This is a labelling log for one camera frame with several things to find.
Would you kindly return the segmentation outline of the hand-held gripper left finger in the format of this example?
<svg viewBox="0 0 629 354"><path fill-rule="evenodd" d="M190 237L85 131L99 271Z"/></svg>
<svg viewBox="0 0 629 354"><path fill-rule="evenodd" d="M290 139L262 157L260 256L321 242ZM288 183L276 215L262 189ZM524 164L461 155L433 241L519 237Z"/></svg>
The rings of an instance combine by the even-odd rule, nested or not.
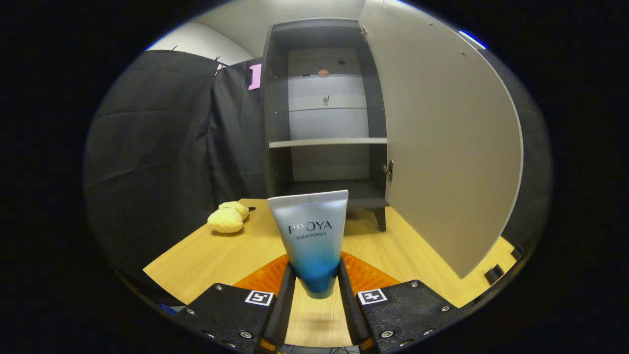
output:
<svg viewBox="0 0 629 354"><path fill-rule="evenodd" d="M236 284L211 285L173 318L218 347L274 354L285 344L296 273L282 255Z"/></svg>

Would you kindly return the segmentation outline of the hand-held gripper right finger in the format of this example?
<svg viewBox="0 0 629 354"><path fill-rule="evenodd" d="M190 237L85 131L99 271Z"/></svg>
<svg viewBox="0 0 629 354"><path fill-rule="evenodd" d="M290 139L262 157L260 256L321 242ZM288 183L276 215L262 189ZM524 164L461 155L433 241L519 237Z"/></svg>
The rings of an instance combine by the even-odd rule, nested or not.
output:
<svg viewBox="0 0 629 354"><path fill-rule="evenodd" d="M362 354L399 353L463 315L420 280L398 281L349 253L341 253L338 271L350 339Z"/></svg>

